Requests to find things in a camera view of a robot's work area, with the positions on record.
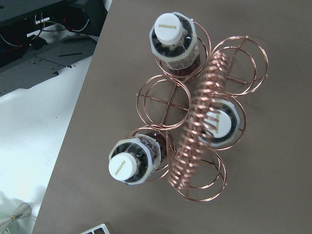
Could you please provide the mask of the copper wire bottle basket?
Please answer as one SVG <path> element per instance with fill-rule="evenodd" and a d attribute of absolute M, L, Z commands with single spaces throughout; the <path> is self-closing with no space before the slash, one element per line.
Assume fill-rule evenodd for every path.
<path fill-rule="evenodd" d="M 206 113 L 215 110 L 218 98 L 228 99 L 235 105 L 245 133 L 246 113 L 237 98 L 261 86 L 268 57 L 249 36 L 229 37 L 212 47 L 208 33 L 191 20 L 197 34 L 199 67 L 189 75 L 177 76 L 155 57 L 162 74 L 146 80 L 137 93 L 136 110 L 144 125 L 129 137 L 137 133 L 165 136 L 167 156 L 146 181 L 167 177 L 185 199 L 207 202 L 224 190 L 227 172 L 220 150 L 199 140 L 202 130 L 213 128 L 205 122 Z"/>

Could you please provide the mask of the tea bottle near tray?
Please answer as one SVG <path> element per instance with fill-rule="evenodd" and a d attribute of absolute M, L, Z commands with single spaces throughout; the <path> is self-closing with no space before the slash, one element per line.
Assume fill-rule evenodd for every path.
<path fill-rule="evenodd" d="M 122 139 L 109 154 L 109 173 L 127 185 L 142 184 L 166 158 L 165 147 L 165 136 L 160 133 L 137 133 Z"/>

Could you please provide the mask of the tea bottle middle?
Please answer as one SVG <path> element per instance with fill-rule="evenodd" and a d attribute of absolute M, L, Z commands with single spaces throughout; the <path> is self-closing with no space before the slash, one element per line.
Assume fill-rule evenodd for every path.
<path fill-rule="evenodd" d="M 244 133 L 241 127 L 241 117 L 235 105 L 225 98 L 218 98 L 213 105 L 214 111 L 206 113 L 205 122 L 212 129 L 202 130 L 199 140 L 209 144 L 215 150 L 225 150 L 238 143 Z"/>

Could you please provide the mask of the steel cone jigger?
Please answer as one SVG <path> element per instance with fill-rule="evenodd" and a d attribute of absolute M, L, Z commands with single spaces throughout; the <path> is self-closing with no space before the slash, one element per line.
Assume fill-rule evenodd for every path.
<path fill-rule="evenodd" d="M 8 228 L 13 222 L 29 217 L 31 214 L 32 208 L 28 203 L 20 204 L 11 214 L 5 214 L 4 217 L 0 219 L 1 232 Z"/>

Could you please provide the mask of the tea bottle far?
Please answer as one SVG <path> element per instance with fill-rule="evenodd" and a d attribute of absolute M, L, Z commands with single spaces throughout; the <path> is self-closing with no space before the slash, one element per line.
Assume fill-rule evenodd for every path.
<path fill-rule="evenodd" d="M 152 53 L 170 73 L 191 74 L 200 56 L 194 22 L 179 12 L 160 15 L 149 33 Z"/>

